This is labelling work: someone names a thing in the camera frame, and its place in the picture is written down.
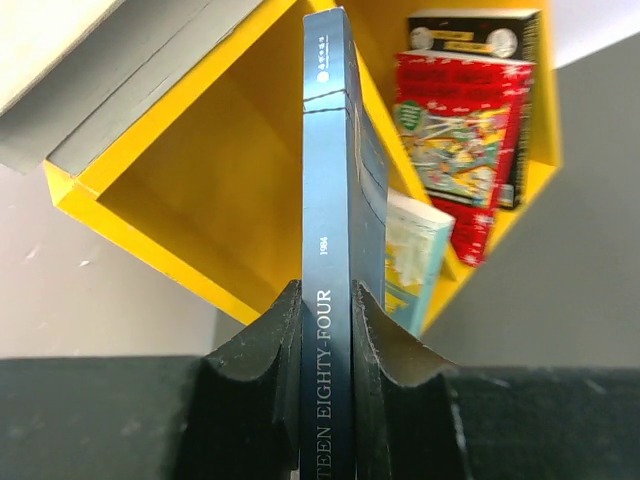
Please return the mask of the dark blue nineteen eighty-four book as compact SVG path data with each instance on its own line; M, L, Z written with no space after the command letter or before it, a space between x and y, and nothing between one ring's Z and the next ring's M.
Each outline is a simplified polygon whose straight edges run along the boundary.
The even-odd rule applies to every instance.
M355 475L352 283L385 292L389 160L342 7L304 18L300 476Z

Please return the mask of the yellow blue brideshead revisited book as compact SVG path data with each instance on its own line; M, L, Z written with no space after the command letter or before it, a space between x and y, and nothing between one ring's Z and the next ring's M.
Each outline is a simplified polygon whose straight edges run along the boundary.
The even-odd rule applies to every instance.
M387 197L385 309L405 330L419 337L454 217L391 189Z

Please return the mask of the green cover paperback book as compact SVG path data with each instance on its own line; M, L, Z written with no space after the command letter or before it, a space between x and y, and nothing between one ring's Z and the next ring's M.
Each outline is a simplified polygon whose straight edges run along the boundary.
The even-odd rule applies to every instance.
M395 57L396 128L432 204L454 217L451 244L470 267L485 257L535 69L458 53Z

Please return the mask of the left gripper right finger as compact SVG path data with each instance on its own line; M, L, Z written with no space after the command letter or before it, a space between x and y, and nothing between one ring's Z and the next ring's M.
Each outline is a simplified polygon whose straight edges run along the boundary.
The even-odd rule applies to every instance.
M635 479L635 368L465 367L352 285L361 479Z

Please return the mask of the yellow blue 169-storey treehouse book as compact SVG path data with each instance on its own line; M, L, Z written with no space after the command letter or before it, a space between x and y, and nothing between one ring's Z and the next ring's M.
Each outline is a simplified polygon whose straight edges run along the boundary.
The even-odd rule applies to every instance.
M413 50L468 53L506 60L538 61L540 14L535 8L427 8L408 17ZM524 201L533 91L521 111L514 158L499 206L515 210Z

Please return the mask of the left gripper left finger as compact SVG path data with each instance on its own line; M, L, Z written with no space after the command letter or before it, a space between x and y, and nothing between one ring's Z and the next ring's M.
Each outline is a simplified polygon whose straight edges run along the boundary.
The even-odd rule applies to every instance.
M286 479L298 466L301 284L203 356L8 358L5 479Z

